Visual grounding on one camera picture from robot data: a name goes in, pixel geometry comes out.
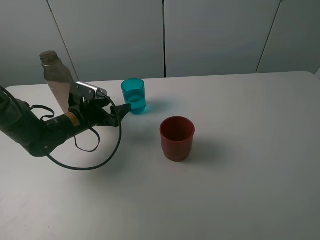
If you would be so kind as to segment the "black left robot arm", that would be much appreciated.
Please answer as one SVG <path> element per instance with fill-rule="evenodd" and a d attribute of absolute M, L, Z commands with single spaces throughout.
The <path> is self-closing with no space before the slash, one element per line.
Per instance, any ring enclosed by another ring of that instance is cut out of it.
<path fill-rule="evenodd" d="M 99 88 L 91 90 L 72 86 L 68 112 L 55 116 L 43 105 L 29 105 L 14 98 L 5 88 L 0 89 L 0 130 L 20 144 L 33 157 L 44 157 L 58 146 L 95 126 L 117 128 L 131 111 L 129 103 L 111 105 L 107 93 Z"/>

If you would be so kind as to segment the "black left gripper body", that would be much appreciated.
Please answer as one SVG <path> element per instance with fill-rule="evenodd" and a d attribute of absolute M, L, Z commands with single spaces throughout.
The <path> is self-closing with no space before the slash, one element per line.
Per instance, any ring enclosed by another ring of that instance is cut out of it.
<path fill-rule="evenodd" d="M 84 132 L 95 126 L 104 126 L 104 107 L 111 104 L 108 96 L 100 99 L 86 100 L 69 94 L 69 108 L 67 112 L 67 131 Z"/>

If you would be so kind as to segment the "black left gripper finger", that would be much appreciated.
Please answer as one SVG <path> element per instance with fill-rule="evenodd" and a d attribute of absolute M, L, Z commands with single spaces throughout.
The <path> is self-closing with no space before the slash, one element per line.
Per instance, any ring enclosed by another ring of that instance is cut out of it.
<path fill-rule="evenodd" d="M 111 106 L 110 112 L 104 113 L 103 125 L 107 127 L 117 128 L 124 117 L 131 111 L 131 104 L 126 103 L 118 106 Z"/>

